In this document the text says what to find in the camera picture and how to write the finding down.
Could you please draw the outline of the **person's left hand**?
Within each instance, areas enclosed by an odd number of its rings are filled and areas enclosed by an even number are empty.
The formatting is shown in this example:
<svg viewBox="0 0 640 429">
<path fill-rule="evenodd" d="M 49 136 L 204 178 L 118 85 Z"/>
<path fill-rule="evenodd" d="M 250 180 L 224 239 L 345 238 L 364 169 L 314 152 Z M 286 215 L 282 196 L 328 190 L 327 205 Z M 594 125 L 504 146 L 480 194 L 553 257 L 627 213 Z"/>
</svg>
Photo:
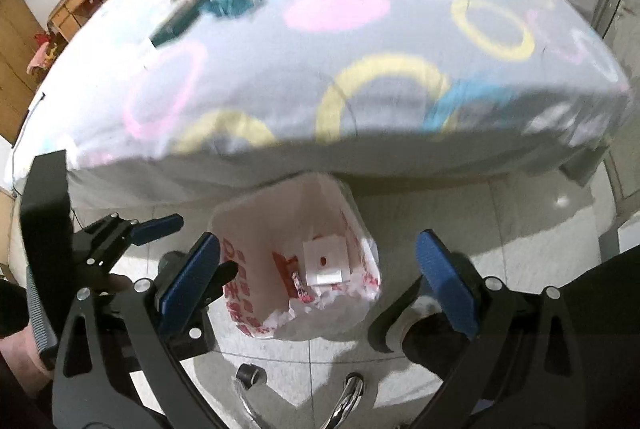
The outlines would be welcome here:
<svg viewBox="0 0 640 429">
<path fill-rule="evenodd" d="M 32 329 L 26 290 L 1 282 L 1 381 L 28 404 L 36 404 L 54 371 L 40 357 Z"/>
</svg>

